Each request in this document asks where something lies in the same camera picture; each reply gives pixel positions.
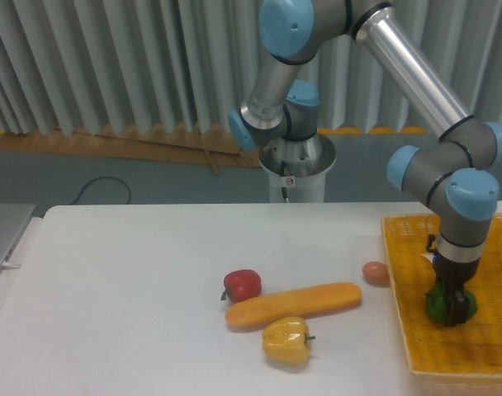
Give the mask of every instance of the yellow basket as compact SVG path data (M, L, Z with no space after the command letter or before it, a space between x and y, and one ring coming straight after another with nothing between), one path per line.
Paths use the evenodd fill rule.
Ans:
M502 214L493 218L477 273L466 283L479 310L454 328L425 313L434 271L420 254L439 225L433 214L381 219L410 371L426 394L502 395Z

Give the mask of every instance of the robotic arm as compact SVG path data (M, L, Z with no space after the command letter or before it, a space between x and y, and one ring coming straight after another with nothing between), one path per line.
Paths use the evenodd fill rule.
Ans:
M441 218L429 236L433 269L448 307L445 324L469 318L464 283L476 273L499 196L483 171L502 159L502 127L480 123L433 70L394 19L390 2L378 0L265 0L260 35L270 56L239 111L229 116L243 149L262 146L261 162L280 177L310 176L334 163L334 146L316 134L318 93L297 80L320 45L350 35L365 45L438 136L429 151L399 149L387 176Z

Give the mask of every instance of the laptop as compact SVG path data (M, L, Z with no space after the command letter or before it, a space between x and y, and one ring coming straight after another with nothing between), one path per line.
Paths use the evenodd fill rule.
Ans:
M34 208L31 204L0 204L0 272L26 230Z

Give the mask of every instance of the gray floor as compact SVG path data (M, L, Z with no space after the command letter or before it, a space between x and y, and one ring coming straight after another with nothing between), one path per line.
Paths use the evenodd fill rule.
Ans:
M335 135L337 162L327 175L327 202L404 201L385 176L391 155L405 144L427 148L430 135ZM490 169L501 186L502 163ZM268 179L258 168L223 167L214 176L204 165L157 163L119 158L86 158L0 151L0 202L36 204L35 215L66 205L91 179L114 176L131 189L132 204L267 202ZM84 192L79 204L121 204L126 189L102 180Z

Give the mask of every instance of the orange toy vegetable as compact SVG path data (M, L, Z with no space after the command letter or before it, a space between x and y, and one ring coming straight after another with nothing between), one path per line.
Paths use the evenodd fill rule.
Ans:
M225 320L238 327L258 326L287 316L326 314L353 307L360 300L361 289L354 283L328 283L246 299L227 309Z

